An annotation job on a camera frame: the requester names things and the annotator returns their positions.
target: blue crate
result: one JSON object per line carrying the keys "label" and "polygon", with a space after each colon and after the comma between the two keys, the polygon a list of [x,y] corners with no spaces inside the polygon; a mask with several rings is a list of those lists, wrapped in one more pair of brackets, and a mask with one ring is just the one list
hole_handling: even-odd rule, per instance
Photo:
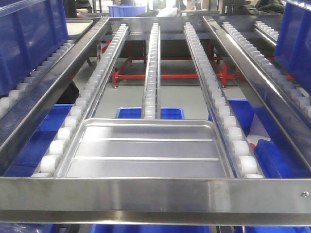
{"label": "blue crate", "polygon": [[245,227],[247,233],[311,233],[309,227]]}
{"label": "blue crate", "polygon": [[8,94],[68,38],[63,0],[15,1],[0,8],[0,95]]}
{"label": "blue crate", "polygon": [[53,224],[0,223],[0,233],[54,233]]}
{"label": "blue crate", "polygon": [[33,174],[71,107],[72,104],[54,105],[27,145],[6,171],[5,176],[28,177]]}
{"label": "blue crate", "polygon": [[[45,117],[28,144],[6,171],[6,177],[30,177],[38,166],[58,129],[63,124],[72,104],[56,104]],[[55,233],[59,229],[54,224],[0,224],[0,233],[41,232]]]}
{"label": "blue crate", "polygon": [[145,6],[109,6],[110,17],[135,17],[146,12]]}
{"label": "blue crate", "polygon": [[273,142],[259,140],[255,148],[257,161],[267,178],[294,178],[292,168]]}
{"label": "blue crate", "polygon": [[208,226],[93,225],[89,233],[210,233]]}
{"label": "blue crate", "polygon": [[[122,107],[118,109],[116,118],[138,119],[140,116],[141,107]],[[185,119],[185,113],[182,108],[163,107],[161,119]]]}
{"label": "blue crate", "polygon": [[311,12],[286,4],[276,60],[311,94]]}

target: concrete floor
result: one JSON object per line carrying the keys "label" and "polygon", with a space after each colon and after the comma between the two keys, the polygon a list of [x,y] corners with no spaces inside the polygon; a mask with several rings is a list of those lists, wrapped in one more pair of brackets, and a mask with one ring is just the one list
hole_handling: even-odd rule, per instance
{"label": "concrete floor", "polygon": [[[120,67],[124,59],[119,59],[116,67]],[[92,74],[94,66],[83,65],[74,82],[79,90],[83,90],[85,83]],[[141,74],[145,72],[144,64],[133,64],[124,71],[126,73]],[[161,63],[161,73],[194,73],[192,61],[164,61]],[[234,82],[230,82],[225,94],[228,98],[244,98],[243,93]],[[115,118],[120,107],[140,107],[143,94],[143,80],[124,80],[118,89],[113,89],[108,83],[95,117]],[[207,119],[208,111],[204,102],[201,87],[196,80],[164,80],[161,81],[160,102],[162,107],[179,107],[185,111],[186,119]]]}

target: metal bolt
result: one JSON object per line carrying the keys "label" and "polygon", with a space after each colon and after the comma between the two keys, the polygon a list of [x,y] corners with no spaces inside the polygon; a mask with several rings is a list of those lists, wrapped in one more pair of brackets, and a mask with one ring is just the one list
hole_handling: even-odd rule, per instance
{"label": "metal bolt", "polygon": [[301,193],[301,196],[305,198],[305,197],[309,196],[309,192],[304,191],[303,193]]}

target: stainless steel tray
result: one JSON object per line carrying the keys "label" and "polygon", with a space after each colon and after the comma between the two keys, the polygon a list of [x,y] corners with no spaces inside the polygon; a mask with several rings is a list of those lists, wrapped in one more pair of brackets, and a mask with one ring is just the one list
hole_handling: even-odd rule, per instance
{"label": "stainless steel tray", "polygon": [[55,176],[224,178],[228,164],[210,121],[92,118]]}

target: metal rail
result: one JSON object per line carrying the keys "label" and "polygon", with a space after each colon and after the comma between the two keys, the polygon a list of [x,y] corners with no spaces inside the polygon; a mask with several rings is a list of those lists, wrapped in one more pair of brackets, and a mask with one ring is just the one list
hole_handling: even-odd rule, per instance
{"label": "metal rail", "polygon": [[[61,165],[59,165],[59,167],[68,166],[66,154],[69,148],[72,146],[72,138],[76,136],[77,128],[79,128],[83,120],[91,118],[95,114],[96,108],[102,98],[104,89],[110,78],[115,62],[121,53],[127,35],[128,26],[125,24],[120,25],[118,32],[109,44],[106,52],[102,55],[101,61],[96,66],[94,72],[89,78],[88,83],[85,85],[84,90],[81,92],[80,97],[76,100],[74,107],[72,107],[68,116],[65,118],[64,124],[59,129],[54,140],[51,142],[50,148],[46,151],[45,156],[41,160],[41,163],[43,163],[43,161],[47,159],[49,155],[55,156],[55,152],[53,152],[53,148],[51,149],[51,147],[52,144],[57,143],[58,145],[62,146],[68,145],[68,148],[65,148],[64,146],[63,151],[57,152],[58,161],[63,160],[64,157],[64,161],[61,163]],[[65,137],[61,136],[60,132],[63,130],[71,132],[70,134],[72,134],[72,136],[69,136],[69,133],[66,134]],[[36,177],[42,175],[54,175],[58,164],[55,165],[54,170],[49,169],[48,174],[45,174],[46,171],[42,171],[41,163],[38,165],[33,176]]]}
{"label": "metal rail", "polygon": [[262,38],[270,44],[273,48],[276,47],[276,42],[278,38],[278,32],[274,31],[271,27],[267,24],[264,24],[261,21],[256,21],[254,24],[254,29],[258,32]]}
{"label": "metal rail", "polygon": [[41,81],[0,119],[0,174],[8,169],[108,28],[108,19],[99,19]]}
{"label": "metal rail", "polygon": [[142,98],[141,118],[161,119],[159,90],[161,87],[161,34],[157,23],[150,33],[147,69]]}
{"label": "metal rail", "polygon": [[306,113],[284,93],[267,70],[246,54],[236,41],[210,17],[203,17],[207,29],[214,34],[216,45],[234,61],[247,82],[240,84],[245,96],[255,106],[260,120],[273,142],[295,166],[296,177],[311,175],[311,122]]}
{"label": "metal rail", "polygon": [[[240,159],[247,156],[246,159],[252,159],[256,166],[254,154],[217,81],[217,77],[213,72],[200,40],[190,23],[185,25],[185,35],[209,114],[211,114],[216,129],[221,136],[225,154],[228,155],[234,175],[239,178],[247,176],[240,164],[243,163]],[[262,172],[258,165],[253,173],[258,173],[257,175],[262,178]]]}
{"label": "metal rail", "polygon": [[0,178],[0,221],[308,226],[310,179]]}

